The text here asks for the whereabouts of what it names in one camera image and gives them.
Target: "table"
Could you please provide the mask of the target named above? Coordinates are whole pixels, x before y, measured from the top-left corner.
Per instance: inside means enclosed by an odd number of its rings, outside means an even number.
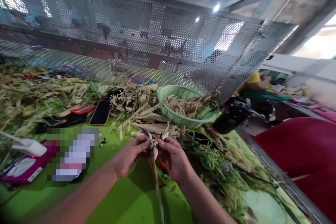
[[[90,126],[88,124],[72,126],[73,128],[99,128],[100,132],[103,133],[103,137],[106,138],[107,143],[104,147],[97,148],[95,151],[95,159],[90,164],[86,177],[92,175],[102,164],[117,153],[127,143],[127,139],[130,138],[130,132],[127,132],[127,129],[123,130],[123,141],[120,141],[119,132],[112,131],[111,134],[107,134],[111,123],[110,121],[106,126]],[[228,135],[232,138],[233,144],[237,144],[237,137],[245,137],[241,134],[238,135],[235,131],[232,131]],[[38,140],[45,138],[46,133],[38,136]],[[243,141],[238,141],[244,152],[253,155],[252,151]],[[50,171],[50,166],[47,166],[33,183],[19,187],[12,192],[7,192],[3,185],[0,186],[0,193],[2,195],[0,204],[2,210],[9,215],[9,221],[14,223],[22,221],[24,223],[34,222],[34,220],[78,186],[78,184],[71,183],[66,187],[48,187],[46,181]],[[158,170],[158,176],[160,185],[164,185],[166,181],[160,170]],[[281,188],[278,190],[289,202],[289,207],[297,218],[302,223],[310,223],[287,194]],[[190,207],[175,182],[172,181],[167,186],[162,186],[161,193],[167,224],[194,223]],[[246,193],[245,199],[252,206],[260,224],[283,224],[286,219],[288,219],[287,223],[294,223],[287,214],[284,214],[275,200],[266,193],[249,191]],[[147,160],[138,160],[129,174],[114,185],[86,221],[86,223],[111,222],[118,224],[160,223],[160,211],[155,185]]]
[[[283,121],[288,118],[295,117],[313,117],[329,121],[328,119],[314,113],[300,104],[294,104],[289,101],[283,101],[278,104],[278,107],[275,110],[275,118],[277,120]]]

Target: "perforated metal sheet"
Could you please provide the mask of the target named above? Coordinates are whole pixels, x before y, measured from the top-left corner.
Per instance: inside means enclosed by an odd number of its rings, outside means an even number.
[[[84,78],[142,75],[202,92],[222,84],[223,100],[294,29],[171,0],[20,1],[26,16],[0,2],[0,39],[7,40],[0,49],[8,55],[13,48],[14,62],[24,55],[31,63],[68,66]]]

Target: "plastic basket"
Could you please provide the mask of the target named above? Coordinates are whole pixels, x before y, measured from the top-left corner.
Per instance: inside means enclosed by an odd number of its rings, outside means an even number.
[[[165,99],[167,96],[170,95],[176,95],[178,99],[187,100],[188,98],[202,96],[201,93],[198,93],[195,90],[192,90],[187,87],[183,86],[177,86],[177,85],[168,85],[164,87],[160,87],[157,91],[157,96],[159,99],[159,102],[162,102],[163,99]],[[166,105],[163,105],[161,107],[161,113],[164,117],[168,118],[170,121],[174,122],[179,127],[182,127],[183,125],[187,129],[194,129],[200,127],[204,123],[208,123],[216,117],[216,113],[211,112],[209,113],[209,109],[205,109],[201,114],[201,119],[190,119],[183,115],[180,115],[170,108],[168,108]]]

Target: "finger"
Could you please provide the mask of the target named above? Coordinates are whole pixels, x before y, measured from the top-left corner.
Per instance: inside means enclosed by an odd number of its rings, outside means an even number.
[[[167,143],[170,143],[171,145],[174,145],[177,148],[180,147],[180,144],[174,138],[171,138],[170,136],[166,137],[164,141]]]
[[[179,152],[179,148],[172,145],[171,143],[168,143],[168,142],[164,142],[162,140],[158,140],[159,142],[159,146],[165,150],[165,151],[168,151],[170,154],[178,154]]]
[[[147,151],[147,152],[140,152],[135,160],[138,160],[139,158],[145,158],[145,159],[150,159],[153,156],[152,151]]]
[[[147,139],[148,139],[148,136],[146,136],[146,135],[138,136],[138,137],[136,137],[136,138],[133,139],[132,145],[134,145],[134,146],[135,145],[139,145],[142,142],[145,142]]]
[[[135,147],[135,150],[136,150],[136,153],[139,154],[140,152],[143,152],[145,150],[147,150],[150,146],[150,143],[151,141],[148,139],[147,141],[139,144],[139,145],[136,145],[134,146]]]

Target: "black container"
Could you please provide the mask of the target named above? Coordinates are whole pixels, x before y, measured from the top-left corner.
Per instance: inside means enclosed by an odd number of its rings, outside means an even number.
[[[217,132],[221,134],[228,134],[245,121],[250,114],[251,113],[241,105],[231,104],[217,118],[212,126]]]

